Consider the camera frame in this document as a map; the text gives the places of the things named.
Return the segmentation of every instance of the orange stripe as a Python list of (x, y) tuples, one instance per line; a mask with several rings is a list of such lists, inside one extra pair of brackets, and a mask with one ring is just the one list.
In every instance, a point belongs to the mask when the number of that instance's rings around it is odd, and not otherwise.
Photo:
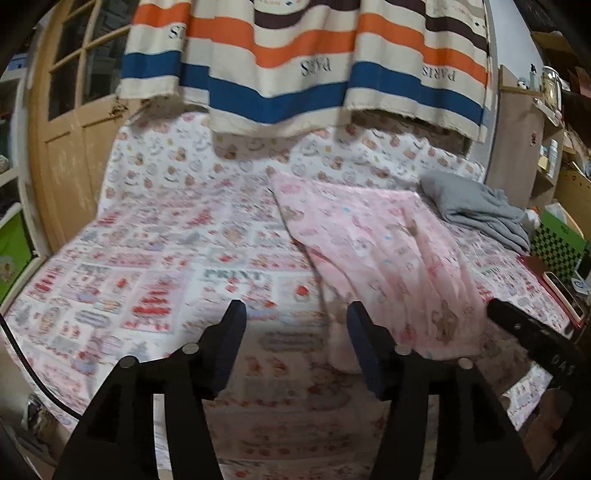
[(453, 48), (431, 48), (425, 45), (425, 38), (419, 31), (389, 22), (381, 15), (362, 14), (357, 26), (359, 33), (374, 33), (390, 43), (417, 50), (429, 65), (454, 67), (466, 72), (478, 82), (486, 85), (486, 68), (472, 60), (468, 55)]
[(158, 5), (140, 5), (135, 11), (133, 24), (150, 25), (151, 27), (165, 27), (171, 23), (186, 24), (191, 17), (191, 4), (182, 2), (170, 8), (160, 8)]
[(187, 35), (196, 38), (211, 38), (216, 43), (244, 48), (255, 56), (256, 64), (259, 67), (266, 69), (278, 67), (300, 56), (347, 53), (353, 51), (355, 46), (354, 31), (309, 30), (298, 35), (284, 47), (261, 47), (255, 43), (254, 28), (250, 23), (229, 17), (214, 19), (192, 17)]

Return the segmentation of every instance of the door window pane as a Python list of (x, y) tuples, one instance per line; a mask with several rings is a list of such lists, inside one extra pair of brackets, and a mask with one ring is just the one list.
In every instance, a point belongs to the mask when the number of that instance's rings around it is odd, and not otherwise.
[(74, 108), (77, 70), (78, 57), (52, 72), (49, 88), (49, 120)]
[(92, 9), (85, 10), (80, 15), (76, 15), (64, 23), (60, 45), (57, 47), (56, 61), (61, 60), (82, 46), (91, 11)]
[(100, 6), (92, 38), (98, 38), (110, 31), (131, 23), (139, 0), (105, 0)]
[(88, 51), (83, 103), (115, 93), (126, 43), (127, 35), (123, 35)]

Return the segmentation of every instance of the green checkered box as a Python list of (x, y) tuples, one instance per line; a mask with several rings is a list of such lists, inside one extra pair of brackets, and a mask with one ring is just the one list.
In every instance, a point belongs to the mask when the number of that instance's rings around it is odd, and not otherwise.
[(541, 220), (542, 225), (531, 241), (531, 253), (540, 257), (561, 282), (568, 283), (587, 240), (546, 210)]

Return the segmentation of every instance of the smartphone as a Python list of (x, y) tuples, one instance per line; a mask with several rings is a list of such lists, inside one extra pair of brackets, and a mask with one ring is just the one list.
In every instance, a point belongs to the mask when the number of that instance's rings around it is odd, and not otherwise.
[(567, 310), (573, 315), (577, 323), (583, 321), (585, 313), (581, 306), (577, 303), (571, 293), (566, 289), (564, 284), (552, 272), (544, 272), (544, 281), (556, 293), (556, 296), (564, 304)]

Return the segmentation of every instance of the black cable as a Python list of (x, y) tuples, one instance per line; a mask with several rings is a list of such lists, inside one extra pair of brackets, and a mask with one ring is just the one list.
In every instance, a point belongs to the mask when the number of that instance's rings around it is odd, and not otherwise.
[(33, 381), (37, 384), (39, 389), (41, 389), (41, 391), (46, 395), (46, 397), (49, 398), (49, 400), (51, 400), (57, 407), (59, 407), (60, 409), (62, 409), (68, 415), (74, 417), (75, 419), (80, 420), (82, 418), (82, 415), (79, 414), (78, 412), (72, 410), (70, 407), (68, 407), (68, 405), (63, 403), (53, 393), (51, 393), (49, 388), (47, 388), (43, 384), (41, 379), (33, 371), (33, 368), (31, 367), (31, 365), (27, 361), (26, 357), (23, 355), (21, 348), (18, 346), (18, 343), (17, 343), (16, 339), (14, 338), (14, 335), (10, 331), (10, 327), (6, 323), (6, 320), (4, 319), (4, 316), (2, 314), (0, 314), (0, 326), (2, 326), (2, 330), (4, 330), (4, 334), (6, 334), (6, 337), (8, 338), (8, 341), (10, 342), (10, 344), (12, 345), (12, 348), (14, 349), (14, 352), (16, 353), (18, 359), (21, 361), (23, 367), (25, 367), (25, 370), (31, 376)]

